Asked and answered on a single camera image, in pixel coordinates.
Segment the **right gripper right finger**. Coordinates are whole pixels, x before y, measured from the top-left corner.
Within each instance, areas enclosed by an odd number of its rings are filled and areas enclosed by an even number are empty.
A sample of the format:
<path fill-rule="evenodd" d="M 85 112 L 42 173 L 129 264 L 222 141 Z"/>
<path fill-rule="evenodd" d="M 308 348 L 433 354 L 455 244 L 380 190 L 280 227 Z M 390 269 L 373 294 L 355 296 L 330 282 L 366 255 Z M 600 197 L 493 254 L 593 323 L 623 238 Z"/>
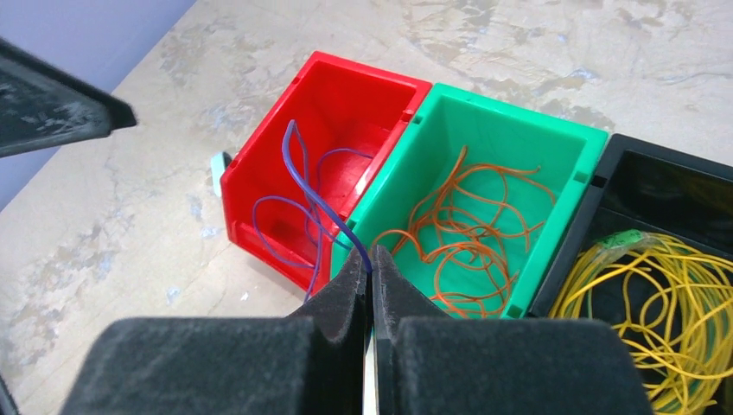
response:
<path fill-rule="evenodd" d="M 380 414 L 648 414 L 626 347 L 589 319 L 455 319 L 372 249 Z"/>

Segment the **red plastic bin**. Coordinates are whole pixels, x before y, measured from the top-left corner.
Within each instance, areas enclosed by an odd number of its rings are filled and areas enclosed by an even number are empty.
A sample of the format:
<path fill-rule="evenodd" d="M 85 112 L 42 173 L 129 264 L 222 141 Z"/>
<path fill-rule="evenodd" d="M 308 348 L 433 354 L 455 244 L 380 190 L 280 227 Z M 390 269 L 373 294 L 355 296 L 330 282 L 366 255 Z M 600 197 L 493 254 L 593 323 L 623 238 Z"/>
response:
<path fill-rule="evenodd" d="M 314 52 L 223 173 L 229 239 L 291 282 L 317 293 L 330 279 L 338 226 L 310 206 L 287 170 L 292 162 L 345 220 L 431 89 L 426 80 Z"/>

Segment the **black plastic bin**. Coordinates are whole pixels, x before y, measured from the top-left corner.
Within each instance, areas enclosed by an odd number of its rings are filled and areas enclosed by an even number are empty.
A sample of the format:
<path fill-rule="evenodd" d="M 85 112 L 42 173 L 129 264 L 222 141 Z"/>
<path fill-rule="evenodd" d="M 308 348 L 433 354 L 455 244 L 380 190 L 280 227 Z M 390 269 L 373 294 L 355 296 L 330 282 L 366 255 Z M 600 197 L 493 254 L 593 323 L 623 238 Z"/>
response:
<path fill-rule="evenodd" d="M 731 167 L 612 136 L 528 315 L 609 324 L 658 414 L 730 412 Z"/>

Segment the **green plastic bin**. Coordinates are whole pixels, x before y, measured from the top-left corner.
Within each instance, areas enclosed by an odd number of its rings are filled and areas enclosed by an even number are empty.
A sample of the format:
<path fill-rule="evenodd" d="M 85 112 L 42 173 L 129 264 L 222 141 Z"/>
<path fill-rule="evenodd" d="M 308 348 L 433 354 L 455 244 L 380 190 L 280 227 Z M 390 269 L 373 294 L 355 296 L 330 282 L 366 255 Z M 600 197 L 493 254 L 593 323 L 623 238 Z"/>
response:
<path fill-rule="evenodd" d="M 438 84 L 347 223 L 448 315 L 522 317 L 607 140 Z"/>

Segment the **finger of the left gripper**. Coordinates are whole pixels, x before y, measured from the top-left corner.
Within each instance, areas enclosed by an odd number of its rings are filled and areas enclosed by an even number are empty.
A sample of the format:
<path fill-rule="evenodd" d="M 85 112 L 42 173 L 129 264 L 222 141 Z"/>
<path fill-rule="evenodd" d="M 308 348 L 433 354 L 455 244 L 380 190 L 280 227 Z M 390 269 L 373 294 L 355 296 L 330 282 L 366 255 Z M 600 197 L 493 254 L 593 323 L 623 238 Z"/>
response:
<path fill-rule="evenodd" d="M 1 40 L 1 156 L 110 136 L 137 125 L 121 99 Z"/>

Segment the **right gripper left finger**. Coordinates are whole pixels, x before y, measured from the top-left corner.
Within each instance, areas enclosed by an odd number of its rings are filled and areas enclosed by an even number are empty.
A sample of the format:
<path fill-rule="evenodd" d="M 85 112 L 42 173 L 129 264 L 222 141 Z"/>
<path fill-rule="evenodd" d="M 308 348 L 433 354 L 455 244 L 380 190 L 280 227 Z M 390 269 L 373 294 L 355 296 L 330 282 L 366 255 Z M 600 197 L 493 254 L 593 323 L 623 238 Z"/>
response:
<path fill-rule="evenodd" d="M 135 317 L 92 345 L 65 414 L 359 414 L 367 273 L 357 252 L 284 317 Z"/>

